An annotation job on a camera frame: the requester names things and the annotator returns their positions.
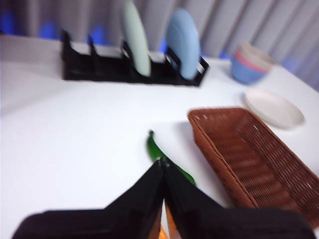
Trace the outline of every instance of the curtain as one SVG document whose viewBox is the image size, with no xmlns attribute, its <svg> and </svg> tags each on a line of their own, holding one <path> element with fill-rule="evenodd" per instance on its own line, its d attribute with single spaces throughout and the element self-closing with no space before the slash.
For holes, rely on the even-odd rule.
<svg viewBox="0 0 319 239">
<path fill-rule="evenodd" d="M 124 0 L 1 0 L 0 29 L 7 34 L 119 46 Z M 164 35 L 176 7 L 193 17 L 202 55 L 230 58 L 250 42 L 319 91 L 319 0 L 134 0 L 150 50 L 165 49 Z"/>
</svg>

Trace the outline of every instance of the dish rack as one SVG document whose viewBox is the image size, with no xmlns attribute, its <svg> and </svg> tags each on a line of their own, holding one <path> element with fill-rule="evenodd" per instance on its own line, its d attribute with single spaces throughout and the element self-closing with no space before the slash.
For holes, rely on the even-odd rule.
<svg viewBox="0 0 319 239">
<path fill-rule="evenodd" d="M 162 85 L 184 85 L 199 87 L 207 69 L 208 63 L 201 57 L 200 68 L 193 80 L 186 80 L 180 75 L 181 61 L 175 53 L 168 49 L 164 62 L 151 60 L 152 74 L 142 76 L 134 68 L 132 52 L 126 42 L 122 44 L 120 58 L 100 56 L 89 36 L 90 55 L 80 54 L 71 46 L 70 35 L 62 31 L 61 58 L 63 61 L 62 78 L 64 80 L 87 80 L 99 82 L 127 82 Z"/>
</svg>

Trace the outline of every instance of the wicker basket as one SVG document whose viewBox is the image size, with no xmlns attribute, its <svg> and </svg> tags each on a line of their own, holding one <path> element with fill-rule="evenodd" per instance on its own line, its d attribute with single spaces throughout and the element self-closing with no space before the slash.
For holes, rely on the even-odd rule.
<svg viewBox="0 0 319 239">
<path fill-rule="evenodd" d="M 238 207 L 279 207 L 319 226 L 319 179 L 242 108 L 189 113 L 194 139 Z"/>
</svg>

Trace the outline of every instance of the green pepper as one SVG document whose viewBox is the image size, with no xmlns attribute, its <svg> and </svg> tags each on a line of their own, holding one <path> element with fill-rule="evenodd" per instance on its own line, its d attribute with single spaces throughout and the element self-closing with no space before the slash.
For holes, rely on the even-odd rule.
<svg viewBox="0 0 319 239">
<path fill-rule="evenodd" d="M 162 158 L 163 161 L 166 161 L 168 157 L 161 151 L 161 149 L 157 146 L 157 144 L 154 141 L 154 131 L 150 130 L 149 137 L 147 139 L 147 150 L 148 153 L 152 159 L 153 162 L 158 160 L 159 158 Z M 186 171 L 184 171 L 182 168 L 180 168 L 177 164 L 175 166 L 179 169 L 182 174 L 193 184 L 196 186 L 195 179 Z"/>
</svg>

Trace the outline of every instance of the bowl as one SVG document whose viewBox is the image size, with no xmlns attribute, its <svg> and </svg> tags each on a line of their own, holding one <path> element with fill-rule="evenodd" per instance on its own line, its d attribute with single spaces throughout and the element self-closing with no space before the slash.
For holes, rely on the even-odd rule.
<svg viewBox="0 0 319 239">
<path fill-rule="evenodd" d="M 237 47 L 231 65 L 234 79 L 243 84 L 252 84 L 264 77 L 275 61 L 260 49 L 244 43 Z"/>
</svg>

